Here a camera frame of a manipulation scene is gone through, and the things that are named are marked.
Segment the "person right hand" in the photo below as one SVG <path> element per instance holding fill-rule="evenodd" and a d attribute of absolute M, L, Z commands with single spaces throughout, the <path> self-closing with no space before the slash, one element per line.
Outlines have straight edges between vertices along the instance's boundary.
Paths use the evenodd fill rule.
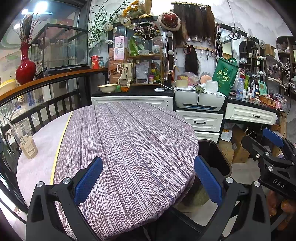
<path fill-rule="evenodd" d="M 284 230 L 295 215 L 295 201 L 288 199 L 280 200 L 280 196 L 274 191 L 269 191 L 266 200 L 269 215 L 271 217 L 275 216 L 279 209 L 287 215 L 286 218 L 276 227 L 279 231 Z"/>

